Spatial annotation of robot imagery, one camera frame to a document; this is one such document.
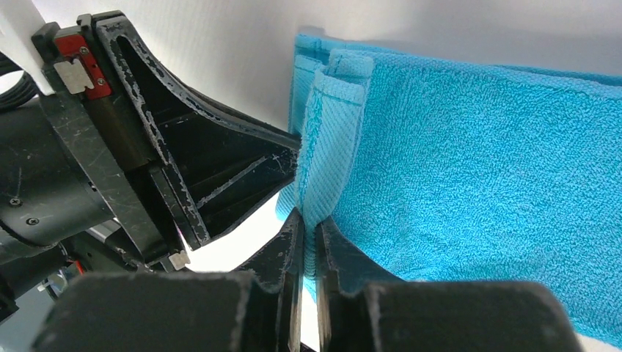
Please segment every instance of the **blue towel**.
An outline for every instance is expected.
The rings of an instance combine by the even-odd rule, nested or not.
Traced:
[[[281,217],[332,215],[406,280],[541,282],[622,347],[622,78],[299,36],[289,129]]]

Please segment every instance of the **white background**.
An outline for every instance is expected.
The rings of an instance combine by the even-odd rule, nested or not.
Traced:
[[[445,59],[622,75],[619,0],[34,2],[46,21],[61,26],[82,13],[122,10],[182,81],[280,128],[287,125],[297,32]],[[278,228],[272,201],[234,234],[193,255],[192,268],[233,268]],[[303,339],[317,348],[312,306],[306,307]],[[590,349],[605,351],[595,343]]]

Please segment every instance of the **red clamp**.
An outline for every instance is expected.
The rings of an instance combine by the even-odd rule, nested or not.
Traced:
[[[54,39],[60,54],[65,58],[80,59],[84,69],[88,73],[93,82],[93,89],[86,88],[84,94],[88,100],[106,97],[112,94],[110,84],[104,77],[97,60],[91,53],[91,49],[87,45],[87,41],[80,34],[72,34],[65,37],[58,37]]]

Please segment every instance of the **cable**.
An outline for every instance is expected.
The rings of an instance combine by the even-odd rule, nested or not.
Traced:
[[[0,53],[0,76],[20,70],[21,67],[17,66],[6,55]],[[0,94],[0,113],[11,111],[22,106],[35,95],[37,95],[37,85],[34,83],[32,77],[24,72],[15,86]]]

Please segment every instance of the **screw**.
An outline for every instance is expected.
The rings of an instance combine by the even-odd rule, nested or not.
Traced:
[[[11,204],[12,207],[17,208],[21,206],[21,199],[19,198],[11,198],[11,200],[9,201],[9,204]]]

